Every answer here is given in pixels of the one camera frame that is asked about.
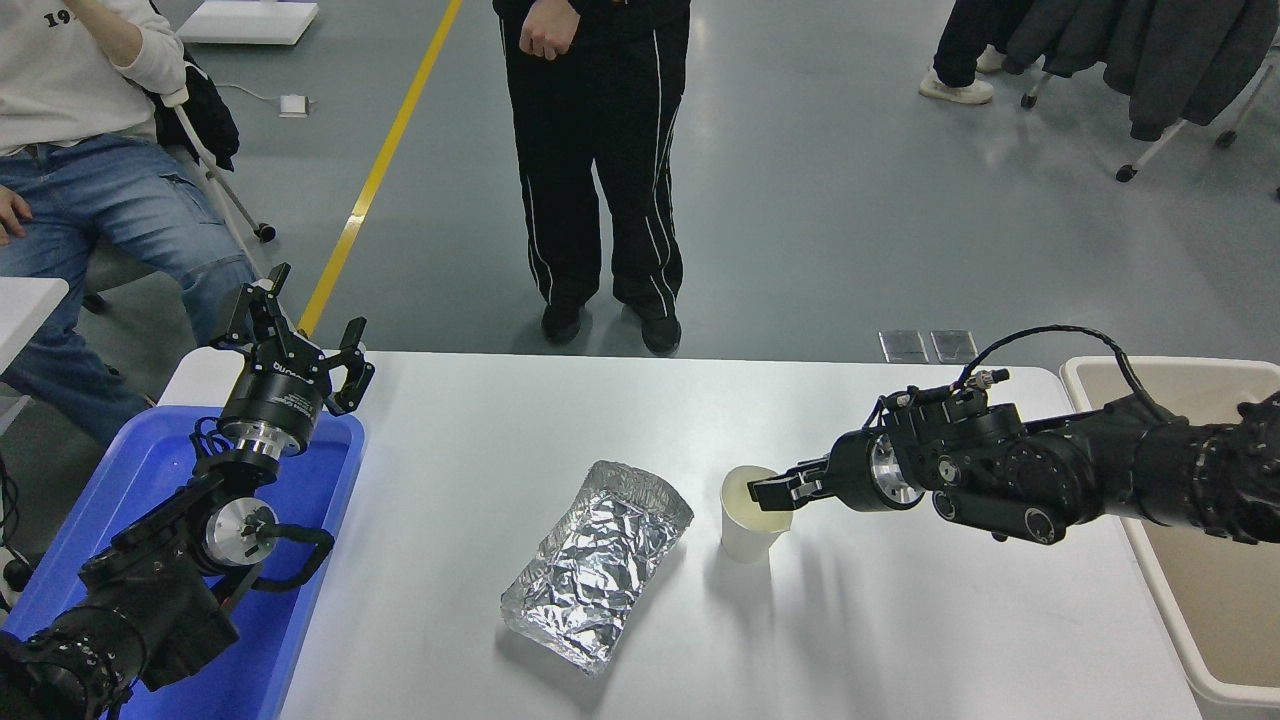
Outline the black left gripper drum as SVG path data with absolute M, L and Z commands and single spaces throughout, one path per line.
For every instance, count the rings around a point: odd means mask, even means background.
M 265 427 L 283 448 L 307 448 L 330 393 L 326 377 L 301 377 L 276 363 L 247 360 L 218 419 L 218 429 L 228 439 L 239 441 Z

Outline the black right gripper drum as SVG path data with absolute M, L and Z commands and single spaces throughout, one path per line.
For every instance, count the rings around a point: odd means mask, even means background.
M 826 489 L 854 511 L 881 511 L 870 473 L 870 451 L 877 439 L 873 430 L 851 430 L 840 436 L 828 454 Z

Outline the seated person's hand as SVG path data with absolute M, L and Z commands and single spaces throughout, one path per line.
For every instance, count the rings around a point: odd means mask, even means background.
M 29 204 L 14 190 L 0 186 L 1 246 L 8 246 L 14 238 L 27 236 L 27 225 L 35 220 Z

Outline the standing person's hand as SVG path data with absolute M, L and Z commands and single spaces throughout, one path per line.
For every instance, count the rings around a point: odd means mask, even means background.
M 570 1 L 539 0 L 530 6 L 518 36 L 521 53 L 553 61 L 568 54 L 580 14 Z

